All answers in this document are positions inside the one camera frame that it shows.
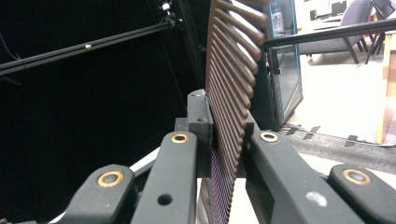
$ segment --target cable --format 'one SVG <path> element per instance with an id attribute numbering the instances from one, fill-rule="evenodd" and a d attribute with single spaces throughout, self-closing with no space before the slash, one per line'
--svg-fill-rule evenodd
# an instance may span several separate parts
<path id="1" fill-rule="evenodd" d="M 4 40 L 4 38 L 3 38 L 3 35 L 1 34 L 1 32 L 0 32 L 0 38 L 1 38 L 1 42 L 3 43 L 3 46 L 4 46 L 4 48 L 6 49 L 6 52 L 8 53 L 8 55 L 11 57 L 11 58 L 13 58 L 13 59 L 15 59 L 15 60 L 20 60 L 21 59 L 21 57 L 20 57 L 20 55 L 18 55 L 17 53 L 15 54 L 15 55 L 17 55 L 17 57 L 15 57 L 14 55 L 12 55 L 12 53 L 9 51 L 9 49 L 8 49 L 8 47 L 7 47 L 7 44 L 6 44 L 6 41 Z"/>
<path id="2" fill-rule="evenodd" d="M 289 130 L 291 130 L 291 128 L 282 128 L 283 131 L 279 131 L 279 133 L 285 133 L 288 132 Z M 372 147 L 382 147 L 382 148 L 387 148 L 387 149 L 396 149 L 396 145 L 379 145 L 376 143 L 370 143 L 370 142 L 363 142 L 363 141 L 359 141 L 359 140 L 350 140 L 347 138 L 343 138 L 343 137 L 337 137 L 337 136 L 332 136 L 329 134 L 325 134 L 325 133 L 311 133 L 309 131 L 305 131 L 305 130 L 301 130 L 301 129 L 297 129 L 296 130 L 297 133 L 310 133 L 313 135 L 319 135 L 325 138 L 330 138 L 330 139 L 335 139 L 335 140 L 341 140 L 341 141 L 348 141 L 348 142 L 353 142 L 356 144 L 361 144 L 361 145 L 366 145 L 366 146 L 372 146 Z"/>

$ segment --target black backdrop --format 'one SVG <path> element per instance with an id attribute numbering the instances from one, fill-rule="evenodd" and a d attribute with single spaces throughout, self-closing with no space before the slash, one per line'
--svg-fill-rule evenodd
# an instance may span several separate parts
<path id="1" fill-rule="evenodd" d="M 209 1 L 193 2 L 205 32 Z M 11 53 L 26 58 L 156 24 L 158 3 L 0 1 L 0 32 Z M 0 46 L 0 63 L 11 61 Z M 0 217 L 12 222 L 52 219 L 92 171 L 140 160 L 186 116 L 196 89 L 178 30 L 9 77 L 21 85 L 0 81 Z"/>

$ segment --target brown comb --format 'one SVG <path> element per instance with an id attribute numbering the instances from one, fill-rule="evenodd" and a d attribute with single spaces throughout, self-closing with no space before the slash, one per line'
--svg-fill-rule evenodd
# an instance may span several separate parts
<path id="1" fill-rule="evenodd" d="M 246 118 L 262 52 L 257 45 L 267 17 L 248 7 L 263 8 L 268 0 L 212 0 L 206 54 L 205 92 L 217 131 L 212 152 L 209 195 L 216 223 L 228 223 L 233 185 L 242 152 Z"/>

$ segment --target white floor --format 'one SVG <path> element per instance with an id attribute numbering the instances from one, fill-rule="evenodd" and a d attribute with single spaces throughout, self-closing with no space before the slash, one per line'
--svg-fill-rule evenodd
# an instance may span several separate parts
<path id="1" fill-rule="evenodd" d="M 367 53 L 358 52 L 354 64 L 349 52 L 301 56 L 304 100 L 287 125 L 301 125 L 318 133 L 375 142 L 377 127 L 383 116 L 382 50 L 364 64 Z M 396 144 L 396 118 L 384 143 Z"/>

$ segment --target brass ring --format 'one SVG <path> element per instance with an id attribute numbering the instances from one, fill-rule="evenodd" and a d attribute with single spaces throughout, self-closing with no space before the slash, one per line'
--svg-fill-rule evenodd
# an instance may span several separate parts
<path id="1" fill-rule="evenodd" d="M 186 134 L 178 133 L 172 136 L 172 142 L 174 143 L 185 143 L 189 141 L 189 137 Z"/>
<path id="2" fill-rule="evenodd" d="M 260 134 L 260 139 L 265 142 L 274 143 L 277 142 L 278 137 L 274 133 L 262 133 Z"/>
<path id="3" fill-rule="evenodd" d="M 363 180 L 357 180 L 355 178 L 353 178 L 351 176 L 351 174 L 355 173 L 356 175 L 361 175 L 364 179 Z M 349 180 L 352 183 L 355 183 L 357 185 L 369 185 L 372 183 L 372 180 L 370 178 L 370 176 L 368 176 L 367 174 L 365 174 L 362 171 L 358 171 L 358 170 L 353 170 L 353 169 L 347 169 L 343 172 L 344 177 Z"/>
<path id="4" fill-rule="evenodd" d="M 105 178 L 110 176 L 110 175 L 116 175 L 117 179 L 114 180 L 111 183 L 105 182 Z M 101 176 L 99 176 L 98 185 L 100 187 L 102 187 L 102 188 L 111 188 L 113 186 L 118 185 L 122 181 L 122 179 L 123 179 L 123 173 L 122 172 L 120 172 L 120 171 L 109 171 L 109 172 L 106 172 L 106 173 L 102 174 Z"/>

